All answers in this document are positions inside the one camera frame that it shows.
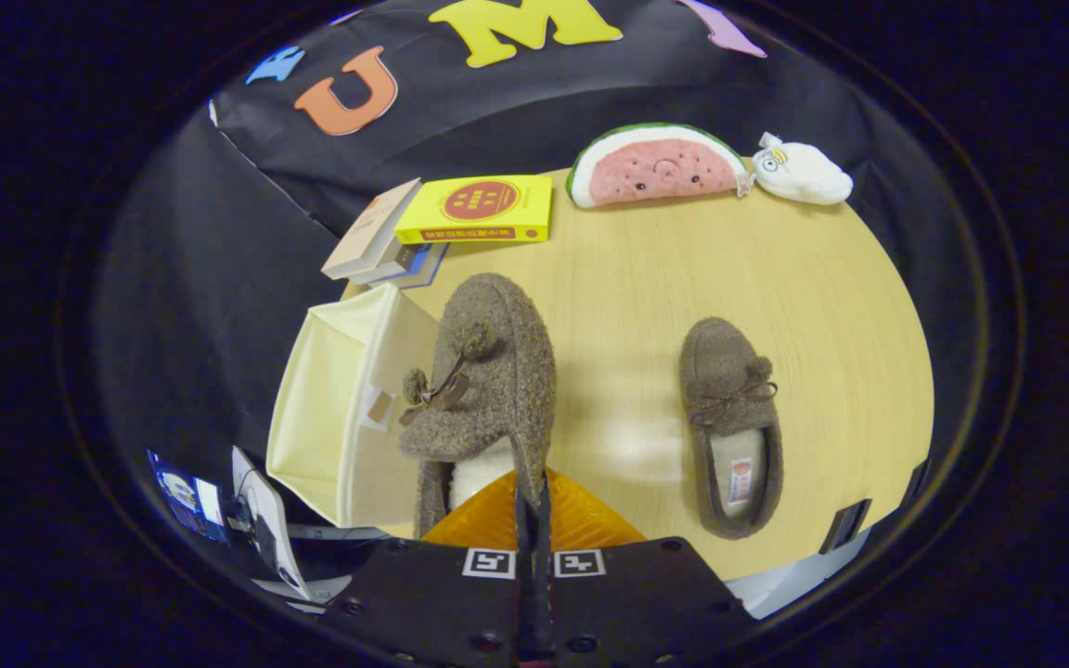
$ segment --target stuffed duck toy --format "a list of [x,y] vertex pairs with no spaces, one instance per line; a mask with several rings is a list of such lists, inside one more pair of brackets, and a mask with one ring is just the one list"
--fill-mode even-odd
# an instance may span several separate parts
[[810,204],[839,204],[852,193],[852,177],[810,144],[761,136],[754,180],[769,193]]

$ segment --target round table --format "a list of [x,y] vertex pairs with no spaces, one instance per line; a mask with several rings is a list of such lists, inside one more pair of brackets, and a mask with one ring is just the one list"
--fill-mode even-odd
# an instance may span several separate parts
[[[579,208],[567,174],[552,172],[551,239],[453,244],[430,286],[404,292],[437,319],[479,271],[530,295],[559,370],[547,466],[646,537],[686,538],[725,580],[818,553],[850,504],[872,500],[861,529],[898,508],[928,452],[932,372],[902,279],[861,217],[761,187]],[[739,541],[700,525],[679,392],[683,338],[712,315],[773,361],[779,386],[784,492]]]

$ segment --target yellow book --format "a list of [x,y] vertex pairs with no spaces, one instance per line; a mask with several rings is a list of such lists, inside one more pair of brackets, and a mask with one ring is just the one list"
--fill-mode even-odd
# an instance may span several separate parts
[[424,183],[394,236],[430,242],[546,242],[551,176],[474,176]]

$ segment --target yellow letter m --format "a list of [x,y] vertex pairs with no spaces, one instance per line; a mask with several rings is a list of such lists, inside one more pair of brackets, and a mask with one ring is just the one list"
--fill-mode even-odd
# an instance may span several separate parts
[[530,49],[542,49],[546,43],[547,18],[555,21],[552,37],[560,44],[621,38],[621,31],[607,25],[588,0],[523,0],[521,7],[492,0],[461,0],[433,13],[428,20],[452,26],[470,51],[467,64],[484,67],[517,53],[517,47],[512,44],[497,42],[494,32]]

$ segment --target watermelon slice pillow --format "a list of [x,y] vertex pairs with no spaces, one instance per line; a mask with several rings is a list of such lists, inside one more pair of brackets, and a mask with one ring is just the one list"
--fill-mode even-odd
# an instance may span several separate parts
[[737,151],[688,125],[640,123],[599,136],[568,173],[577,207],[735,190],[754,180]]

